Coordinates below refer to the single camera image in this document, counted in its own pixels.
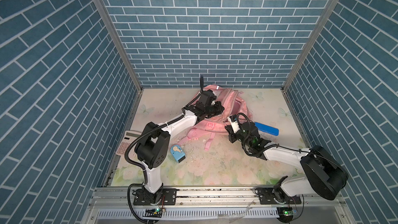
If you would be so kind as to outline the pink student backpack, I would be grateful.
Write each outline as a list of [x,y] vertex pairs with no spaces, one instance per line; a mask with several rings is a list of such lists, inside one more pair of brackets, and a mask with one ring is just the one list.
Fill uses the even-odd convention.
[[242,94],[241,91],[223,88],[217,85],[206,86],[204,90],[212,90],[217,97],[217,101],[220,101],[221,105],[224,107],[224,111],[218,116],[205,119],[195,125],[188,132],[187,136],[177,143],[179,146],[188,141],[200,141],[203,136],[209,135],[209,139],[205,144],[205,150],[208,151],[216,135],[228,135],[225,129],[225,126],[229,124],[228,117],[238,113],[244,113],[249,119],[252,119],[252,113],[249,111],[245,100],[240,96]]

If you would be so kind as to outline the white pink calculator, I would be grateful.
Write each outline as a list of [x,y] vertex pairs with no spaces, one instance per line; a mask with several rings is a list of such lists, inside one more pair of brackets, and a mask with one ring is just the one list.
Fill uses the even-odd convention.
[[116,150],[116,155],[124,156],[128,146],[141,135],[140,131],[128,130],[125,131],[124,136]]

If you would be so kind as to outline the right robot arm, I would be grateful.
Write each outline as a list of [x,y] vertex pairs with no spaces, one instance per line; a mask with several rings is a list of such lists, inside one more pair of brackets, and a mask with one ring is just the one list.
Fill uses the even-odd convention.
[[294,196],[317,194],[334,200],[346,186],[349,175],[321,146],[292,148],[262,138],[255,123],[243,114],[228,117],[225,129],[229,141],[239,141],[245,154],[265,161],[281,162],[303,171],[304,176],[283,176],[271,191],[274,200],[283,204]]

